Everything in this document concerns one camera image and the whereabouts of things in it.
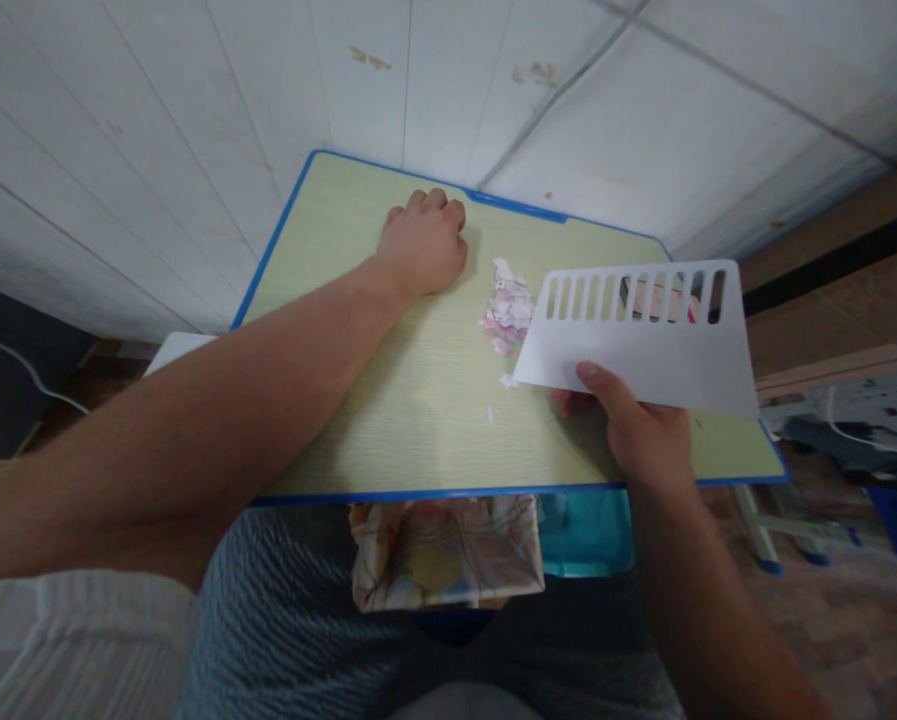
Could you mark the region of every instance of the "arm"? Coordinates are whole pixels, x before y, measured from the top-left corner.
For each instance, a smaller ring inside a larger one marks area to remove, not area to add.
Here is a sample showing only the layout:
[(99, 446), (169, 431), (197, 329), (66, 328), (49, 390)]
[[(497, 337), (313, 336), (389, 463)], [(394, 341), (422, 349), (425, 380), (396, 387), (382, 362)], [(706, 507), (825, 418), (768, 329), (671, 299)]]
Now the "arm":
[(461, 274), (464, 206), (393, 208), (376, 254), (133, 386), (0, 486), (0, 578), (74, 568), (197, 589), (222, 535), (324, 428), (375, 348)]
[(755, 605), (691, 470), (683, 410), (639, 404), (592, 363), (578, 377), (608, 412), (628, 479), (652, 637), (689, 717), (829, 717), (794, 654)]

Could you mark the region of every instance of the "right hand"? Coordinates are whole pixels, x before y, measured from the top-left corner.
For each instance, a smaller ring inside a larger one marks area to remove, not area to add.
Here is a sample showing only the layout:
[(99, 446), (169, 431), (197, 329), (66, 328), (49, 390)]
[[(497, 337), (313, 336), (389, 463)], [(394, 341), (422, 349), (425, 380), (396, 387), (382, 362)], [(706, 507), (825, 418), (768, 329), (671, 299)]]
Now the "right hand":
[(595, 363), (578, 363), (575, 372), (608, 413), (608, 446), (630, 483), (663, 492), (695, 487), (687, 412), (639, 403), (621, 378)]
[(445, 191), (415, 190), (405, 207), (388, 212), (375, 260), (389, 267), (408, 300), (441, 292), (458, 279), (468, 260), (465, 206)]

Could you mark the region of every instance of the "white plastic scraper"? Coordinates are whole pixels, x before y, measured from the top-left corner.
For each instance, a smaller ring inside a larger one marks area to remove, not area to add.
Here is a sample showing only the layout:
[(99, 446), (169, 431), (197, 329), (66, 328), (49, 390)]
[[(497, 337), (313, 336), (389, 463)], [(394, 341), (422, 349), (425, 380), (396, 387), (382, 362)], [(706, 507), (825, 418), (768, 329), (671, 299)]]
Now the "white plastic scraper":
[(582, 360), (619, 375), (642, 402), (759, 416), (732, 260), (548, 273), (514, 378), (585, 391)]

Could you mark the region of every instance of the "pink paper scraps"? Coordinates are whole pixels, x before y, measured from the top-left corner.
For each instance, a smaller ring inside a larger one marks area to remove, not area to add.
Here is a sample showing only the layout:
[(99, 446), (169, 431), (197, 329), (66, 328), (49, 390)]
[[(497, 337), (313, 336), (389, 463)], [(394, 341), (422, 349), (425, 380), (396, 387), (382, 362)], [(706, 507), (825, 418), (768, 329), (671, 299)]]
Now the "pink paper scraps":
[(515, 275), (504, 258), (495, 258), (495, 292), (479, 324), (492, 339), (495, 352), (508, 357), (525, 339), (533, 310), (528, 284)]

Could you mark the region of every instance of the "fingernail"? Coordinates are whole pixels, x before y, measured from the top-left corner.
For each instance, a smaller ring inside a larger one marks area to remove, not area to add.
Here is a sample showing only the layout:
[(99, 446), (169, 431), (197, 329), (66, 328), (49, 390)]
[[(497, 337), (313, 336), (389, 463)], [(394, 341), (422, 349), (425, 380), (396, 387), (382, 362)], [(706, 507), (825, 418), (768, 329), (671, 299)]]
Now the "fingernail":
[(600, 368), (597, 365), (587, 361), (578, 363), (578, 367), (575, 368), (578, 377), (589, 380), (598, 374), (598, 370), (600, 370)]

